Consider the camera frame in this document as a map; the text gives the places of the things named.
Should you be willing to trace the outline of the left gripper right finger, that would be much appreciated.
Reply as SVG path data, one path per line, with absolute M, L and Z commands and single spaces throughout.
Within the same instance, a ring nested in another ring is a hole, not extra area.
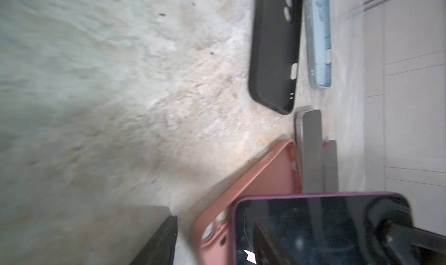
M 253 246 L 258 265 L 298 265 L 264 221 L 253 224 Z

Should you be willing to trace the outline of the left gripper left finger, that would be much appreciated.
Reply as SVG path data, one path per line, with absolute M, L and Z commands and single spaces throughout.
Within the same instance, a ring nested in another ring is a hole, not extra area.
M 169 216 L 130 265 L 173 265 L 177 238 L 178 217 Z

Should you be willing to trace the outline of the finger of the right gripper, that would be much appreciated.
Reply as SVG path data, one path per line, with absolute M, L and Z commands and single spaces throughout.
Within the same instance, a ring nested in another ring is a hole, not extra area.
M 446 237 L 414 226 L 401 195 L 382 195 L 365 207 L 365 245 L 372 265 L 444 265 Z

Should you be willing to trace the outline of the purple phone black screen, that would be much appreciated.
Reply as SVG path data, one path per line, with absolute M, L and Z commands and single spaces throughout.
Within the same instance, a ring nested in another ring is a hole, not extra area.
M 391 192 L 250 196 L 236 203 L 233 218 L 235 265 L 251 263 L 257 221 L 300 265 L 393 265 L 381 228 L 413 225 L 409 202 Z

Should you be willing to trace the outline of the pink phone case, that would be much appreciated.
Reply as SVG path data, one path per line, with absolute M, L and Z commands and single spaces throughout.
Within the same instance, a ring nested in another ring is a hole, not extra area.
M 299 194 L 300 176 L 295 143 L 280 140 L 196 219 L 191 240 L 199 264 L 233 264 L 232 208 L 236 202 L 248 196 Z

